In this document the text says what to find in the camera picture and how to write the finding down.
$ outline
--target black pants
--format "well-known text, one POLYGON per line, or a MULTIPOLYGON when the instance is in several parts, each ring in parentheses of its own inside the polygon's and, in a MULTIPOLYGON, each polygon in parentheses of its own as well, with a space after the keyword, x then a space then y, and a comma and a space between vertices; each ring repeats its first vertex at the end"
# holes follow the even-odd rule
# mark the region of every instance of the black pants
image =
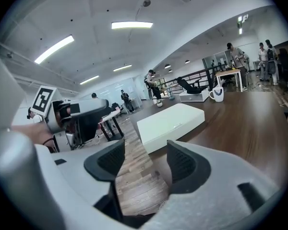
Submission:
POLYGON ((238 69, 240 70, 240 74, 241 74, 242 86, 247 87, 246 86, 246 69, 244 67, 239 67, 238 69))
POLYGON ((134 112, 134 108, 133 108, 130 101, 125 101, 125 106, 129 110, 129 112, 131 112, 131 113, 134 112))
POLYGON ((152 87, 152 91, 154 93, 154 95, 156 96, 157 100, 161 99, 161 94, 160 94, 160 90, 157 87, 152 87))

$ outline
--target white foam block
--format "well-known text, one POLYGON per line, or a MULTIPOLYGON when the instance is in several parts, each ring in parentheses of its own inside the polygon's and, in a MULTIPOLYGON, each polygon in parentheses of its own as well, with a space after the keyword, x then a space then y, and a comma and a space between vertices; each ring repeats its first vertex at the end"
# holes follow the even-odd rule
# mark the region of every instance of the white foam block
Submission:
POLYGON ((176 104, 137 122, 142 144, 148 153, 177 140, 205 121, 204 111, 195 107, 176 104))

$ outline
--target ceiling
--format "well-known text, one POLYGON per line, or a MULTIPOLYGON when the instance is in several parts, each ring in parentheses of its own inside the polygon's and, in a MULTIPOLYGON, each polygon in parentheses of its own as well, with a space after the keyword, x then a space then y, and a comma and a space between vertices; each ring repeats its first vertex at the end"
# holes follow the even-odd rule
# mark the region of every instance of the ceiling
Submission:
POLYGON ((218 45, 220 42, 223 43, 224 50, 226 50, 226 43, 240 36, 244 36, 247 33, 251 33, 256 29, 258 23, 261 22, 261 19, 269 7, 261 7, 254 9, 252 11, 245 12, 244 14, 248 14, 248 19, 242 24, 243 34, 239 35, 239 30, 237 27, 238 16, 232 17, 215 27, 212 27, 205 31, 204 33, 198 35, 197 37, 191 39, 185 45, 180 47, 178 50, 169 55, 166 59, 164 59, 156 68, 156 78, 164 76, 168 74, 168 71, 177 70, 181 67, 185 66, 186 60, 197 60, 202 59, 204 57, 210 56, 211 52, 205 51, 203 48, 212 47, 211 45, 218 45), (201 51, 203 54, 198 54, 199 57, 193 57, 193 55, 197 55, 197 53, 201 51), (171 68, 164 69, 166 64, 170 64, 171 68))
POLYGON ((170 41, 182 27, 215 0, 18 0, 0 29, 0 55, 14 75, 68 90, 99 75, 99 81, 116 77, 113 69, 141 70, 158 54, 152 46, 170 41), (111 22, 153 22, 151 29, 111 29, 111 22), (60 40, 74 42, 40 65, 34 60, 60 40))

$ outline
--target smoke detector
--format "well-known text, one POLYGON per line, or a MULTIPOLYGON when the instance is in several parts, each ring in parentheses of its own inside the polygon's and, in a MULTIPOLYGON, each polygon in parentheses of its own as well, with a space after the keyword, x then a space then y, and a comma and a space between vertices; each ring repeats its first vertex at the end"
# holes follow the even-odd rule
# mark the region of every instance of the smoke detector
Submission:
POLYGON ((150 5, 151 1, 150 0, 145 0, 143 2, 143 7, 148 7, 150 5))
POLYGON ((13 58, 13 52, 7 53, 6 56, 7 56, 7 58, 12 59, 13 58))

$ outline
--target white box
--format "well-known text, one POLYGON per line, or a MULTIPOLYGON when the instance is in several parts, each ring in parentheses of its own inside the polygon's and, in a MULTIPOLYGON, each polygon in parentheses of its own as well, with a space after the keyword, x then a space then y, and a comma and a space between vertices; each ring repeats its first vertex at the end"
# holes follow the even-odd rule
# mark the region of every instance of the white box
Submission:
POLYGON ((188 94, 186 92, 180 93, 181 102, 204 102, 209 95, 208 88, 204 89, 200 94, 188 94))
POLYGON ((177 140, 205 121, 204 111, 186 104, 176 104, 137 122, 147 153, 177 140))

